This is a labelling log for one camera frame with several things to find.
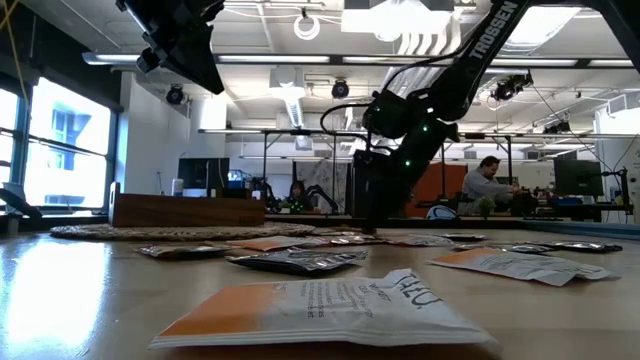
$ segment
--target black cable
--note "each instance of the black cable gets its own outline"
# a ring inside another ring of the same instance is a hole
[[[558,113],[557,113],[555,110],[553,110],[553,108],[551,107],[551,105],[549,105],[549,103],[547,102],[547,99],[545,99],[545,98],[544,98],[544,96],[542,96],[542,94],[540,94],[540,91],[538,91],[538,89],[537,89],[534,85],[531,85],[531,87],[533,88],[533,90],[535,90],[535,91],[536,91],[536,93],[538,94],[538,96],[540,96],[540,99],[542,99],[542,102],[544,102],[544,104],[545,104],[545,105],[547,105],[547,107],[549,108],[549,110],[551,110],[551,112],[553,113],[553,115],[555,115],[555,117],[557,117],[557,118],[558,118],[558,120],[560,120],[560,121],[564,121],[564,119],[562,119],[562,118],[560,117],[560,115],[558,115]],[[597,159],[597,160],[598,160],[602,165],[604,165],[604,167],[605,167],[607,170],[609,170],[609,171],[611,171],[611,172],[614,172],[614,171],[609,167],[609,165],[607,165],[607,163],[605,163],[602,159],[600,159],[600,157],[599,157],[599,156],[598,156],[598,155],[597,155],[593,150],[591,150],[591,148],[590,148],[587,144],[585,144],[585,143],[584,143],[584,141],[582,141],[582,139],[580,139],[580,137],[579,137],[576,133],[574,133],[571,129],[569,129],[569,132],[571,133],[571,135],[573,135],[573,136],[578,140],[578,142],[580,142],[580,144],[582,144],[582,145],[584,146],[584,148],[585,148],[585,149],[589,150],[589,152],[591,152],[591,153],[593,154],[593,156],[595,156],[595,158],[596,158],[596,159]]]
[[[471,42],[473,41],[474,37],[469,36],[469,38],[465,41],[465,43],[458,47],[456,50],[452,51],[449,54],[446,55],[442,55],[442,56],[437,56],[434,58],[430,58],[430,59],[425,59],[425,60],[421,60],[421,61],[417,61],[414,62],[413,64],[408,64],[408,65],[404,65],[402,66],[400,69],[398,69],[398,71],[396,71],[393,75],[391,75],[391,78],[389,78],[389,80],[387,80],[387,82],[384,84],[384,87],[382,88],[382,91],[387,90],[387,88],[389,88],[389,85],[391,85],[391,82],[393,82],[393,80],[395,80],[395,78],[400,75],[401,73],[409,70],[409,69],[413,69],[416,67],[423,67],[429,64],[432,64],[434,62],[438,62],[438,61],[442,61],[442,60],[447,60],[447,59],[451,59],[454,58],[458,55],[460,55],[467,47],[469,47],[469,44],[471,44]]]
[[[322,116],[320,117],[320,127],[322,128],[322,131],[324,131],[326,134],[331,135],[331,136],[340,136],[340,134],[338,134],[337,132],[333,131],[333,130],[328,130],[326,126],[324,126],[324,119],[331,114],[332,112],[336,111],[336,110],[340,110],[340,109],[346,109],[346,108],[350,108],[350,107],[369,107],[371,104],[342,104],[342,105],[338,105],[338,106],[334,106],[332,108],[329,108],[327,111],[324,112],[324,114],[322,114]],[[369,141],[367,139],[366,136],[364,135],[360,135],[360,134],[352,134],[349,136],[353,136],[353,137],[357,137],[361,140],[364,140],[364,142],[366,142],[367,144],[369,144]],[[383,150],[387,150],[389,152],[393,152],[393,149],[388,147],[388,146],[378,146],[378,145],[371,145],[371,148],[373,149],[383,149]]]
[[[620,162],[622,161],[622,159],[624,159],[624,157],[627,155],[629,150],[631,150],[631,147],[633,147],[633,144],[636,142],[636,140],[638,140],[638,137],[640,137],[640,133],[636,133],[636,136],[634,136],[633,140],[631,140],[631,143],[627,147],[627,150],[625,150],[624,153],[622,154],[622,156],[620,156],[620,159],[618,159],[618,162],[616,162],[616,164],[613,167],[613,171],[614,172],[616,172],[618,170],[618,165],[620,165]],[[625,224],[629,224],[629,215],[626,212],[625,212],[624,218],[625,218]],[[618,212],[618,222],[622,223],[622,221],[620,221],[620,213],[619,212]]]
[[[542,96],[542,94],[540,94],[540,91],[538,91],[538,89],[536,89],[535,86],[531,85],[531,87],[533,88],[533,90],[536,91],[536,93],[538,93],[538,96],[540,96],[540,99],[542,99],[542,101],[545,103],[545,105],[547,105],[547,107],[549,108],[549,110],[551,110],[551,112],[553,113],[553,115],[555,115],[558,120],[563,121],[562,118],[560,118],[560,116],[558,115],[558,113],[553,110],[553,108],[551,107],[551,105],[549,105],[549,103],[547,102],[547,100],[544,98],[544,96]],[[609,170],[612,173],[615,173],[615,170],[612,170],[609,165],[607,165],[607,163],[605,163],[600,157],[598,157],[598,155],[596,155],[596,153],[591,150],[591,148],[589,148],[589,146],[587,146],[587,144],[585,144],[582,139],[580,139],[580,137],[578,135],[576,135],[573,131],[571,131],[571,129],[569,129],[569,132],[571,133],[571,135],[575,136],[576,139],[578,139],[578,141],[584,145],[585,149],[589,150],[589,152],[591,152],[593,154],[593,156],[595,156],[595,158],[602,164],[604,165],[604,167]],[[622,158],[624,158],[624,155],[627,154],[627,152],[629,151],[629,149],[631,149],[631,145],[633,145],[633,141],[631,141],[631,144],[629,144],[629,148],[627,149],[627,151],[625,151],[625,153],[622,155],[622,157],[620,157],[620,160],[618,160],[618,162],[616,163],[616,166],[614,166],[614,169],[618,166],[618,164],[620,163],[620,161],[622,161]],[[618,176],[617,175],[613,175],[613,179],[616,181],[616,184],[618,185],[618,189],[622,190],[622,186],[620,185],[620,180],[618,180]],[[611,201],[611,199],[609,199],[608,196],[605,195],[605,199],[607,199],[608,201]],[[609,213],[610,211],[607,211],[607,220],[605,220],[606,222],[609,221]],[[622,223],[622,221],[620,221],[620,213],[618,212],[618,222]]]
[[[613,166],[613,172],[617,171],[618,165],[620,165],[620,162],[622,161],[622,159],[624,159],[625,155],[627,155],[629,150],[631,150],[631,147],[636,142],[636,140],[638,140],[638,137],[640,137],[640,133],[637,133],[636,136],[633,137],[633,140],[631,140],[631,143],[629,144],[629,147],[627,147],[627,150],[625,150],[622,156],[620,156],[620,159],[618,159],[618,162]]]

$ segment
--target security camera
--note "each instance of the security camera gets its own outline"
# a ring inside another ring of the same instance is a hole
[[[331,95],[334,99],[344,99],[349,96],[349,85],[347,85],[347,80],[337,79],[335,84],[333,84],[333,89],[331,89]]]
[[[182,85],[171,85],[171,90],[167,93],[167,102],[171,105],[182,105],[185,101],[184,92],[182,92]]]

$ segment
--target ceiling duct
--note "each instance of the ceiling duct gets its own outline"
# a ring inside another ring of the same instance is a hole
[[[293,66],[278,66],[269,76],[271,95],[284,101],[287,114],[294,129],[304,127],[304,118],[300,99],[306,95],[304,74]],[[296,150],[312,150],[313,141],[307,136],[296,136]]]

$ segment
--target yellow cable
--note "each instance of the yellow cable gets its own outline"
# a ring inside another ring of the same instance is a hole
[[[5,0],[5,3],[4,3],[5,11],[7,9],[7,1],[8,0]],[[19,3],[19,1],[16,0],[16,1],[13,2],[13,4],[11,4],[11,8],[7,12],[7,16],[5,16],[5,18],[2,19],[2,22],[0,23],[0,31],[2,31],[2,29],[4,29],[5,25],[7,25],[7,22],[9,20],[9,16],[11,16],[11,14],[13,14],[13,10],[16,9],[16,6],[18,6],[18,3]]]
[[[24,78],[22,77],[22,69],[20,68],[20,60],[18,59],[18,50],[16,49],[16,41],[13,38],[13,30],[11,29],[11,10],[7,7],[7,2],[4,3],[4,12],[5,18],[2,24],[7,24],[7,31],[9,32],[9,40],[11,41],[11,50],[13,51],[13,61],[16,63],[16,71],[18,72],[18,80],[20,80],[20,87],[22,88],[22,96],[24,96],[24,101],[27,104],[27,112],[30,112],[31,106],[29,104],[29,96],[27,95],[27,89],[24,86]]]

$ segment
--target woven placemat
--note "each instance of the woven placemat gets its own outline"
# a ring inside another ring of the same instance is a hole
[[[199,241],[253,239],[267,236],[305,236],[315,228],[308,225],[270,223],[260,226],[206,226],[206,227],[139,227],[114,228],[109,224],[57,226],[51,236],[83,240],[163,240]]]

